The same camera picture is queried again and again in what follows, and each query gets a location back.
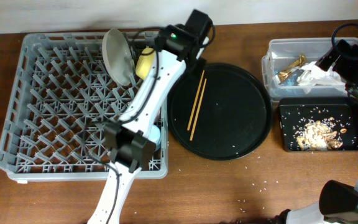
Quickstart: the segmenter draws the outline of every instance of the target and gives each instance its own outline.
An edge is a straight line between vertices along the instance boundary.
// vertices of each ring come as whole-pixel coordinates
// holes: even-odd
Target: black tray
[[[246,70],[214,63],[204,67],[208,79],[192,141],[187,125],[199,79],[184,77],[168,97],[169,129],[187,150],[212,160],[238,159],[265,140],[273,108],[263,84]]]
[[[322,121],[330,117],[337,123],[333,130],[338,131],[343,142],[339,149],[332,151],[358,151],[358,104],[348,98],[284,98],[278,112],[284,149],[288,152],[301,151],[294,138],[297,126],[304,127],[309,119]],[[339,132],[343,128],[340,124],[345,126],[346,133]]]

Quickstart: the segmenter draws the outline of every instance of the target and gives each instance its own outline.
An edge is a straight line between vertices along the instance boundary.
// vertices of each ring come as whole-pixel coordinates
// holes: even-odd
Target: yellow sponge
[[[142,54],[148,54],[153,51],[153,48],[146,47]],[[150,70],[152,69],[155,52],[150,55],[141,55],[136,64],[136,75],[145,80]]]

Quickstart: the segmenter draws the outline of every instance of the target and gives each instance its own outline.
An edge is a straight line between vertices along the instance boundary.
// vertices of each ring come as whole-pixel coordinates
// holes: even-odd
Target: wooden chopstick
[[[205,81],[204,81],[203,90],[201,91],[200,100],[199,100],[199,102],[198,102],[196,117],[194,118],[193,129],[191,130],[190,141],[193,140],[194,131],[195,131],[195,129],[196,129],[197,119],[198,119],[198,113],[200,112],[201,103],[203,102],[205,84],[206,84],[206,79],[205,79]]]
[[[194,110],[196,109],[198,94],[200,93],[201,84],[203,83],[203,77],[204,77],[204,71],[203,71],[203,73],[201,74],[200,83],[198,84],[198,89],[197,89],[197,93],[196,93],[196,98],[194,99],[193,109],[191,109],[189,124],[187,125],[187,131],[190,130],[191,122],[192,122],[192,120],[193,120],[193,115],[194,115]]]

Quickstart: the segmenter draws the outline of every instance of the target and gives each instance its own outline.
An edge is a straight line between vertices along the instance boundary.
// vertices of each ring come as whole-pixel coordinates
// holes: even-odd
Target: wooden tabletop
[[[261,58],[270,40],[330,37],[342,23],[219,26],[203,57],[242,67],[262,81]],[[24,36],[0,35],[0,137]],[[346,29],[341,36],[358,37],[358,30]],[[316,202],[328,180],[354,185],[358,179],[358,152],[285,152],[277,117],[264,143],[254,153],[234,161],[203,159],[181,147],[172,135],[169,140],[168,175],[162,180],[134,181],[121,223],[271,218],[287,208]],[[0,170],[0,223],[84,223],[96,208],[103,187],[104,181],[18,184]]]

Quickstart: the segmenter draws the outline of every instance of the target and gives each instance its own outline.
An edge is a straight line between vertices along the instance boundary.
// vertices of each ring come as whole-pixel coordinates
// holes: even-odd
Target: dish rack
[[[123,33],[128,41],[135,32]],[[144,32],[136,48],[153,46],[156,32]],[[11,99],[0,140],[0,169],[18,182],[105,180],[108,168],[86,156],[108,162],[102,126],[86,121],[114,120],[139,90],[114,83],[107,73],[101,44],[104,33],[29,34],[24,37]],[[156,125],[161,148],[139,179],[161,179],[168,172],[167,101]]]

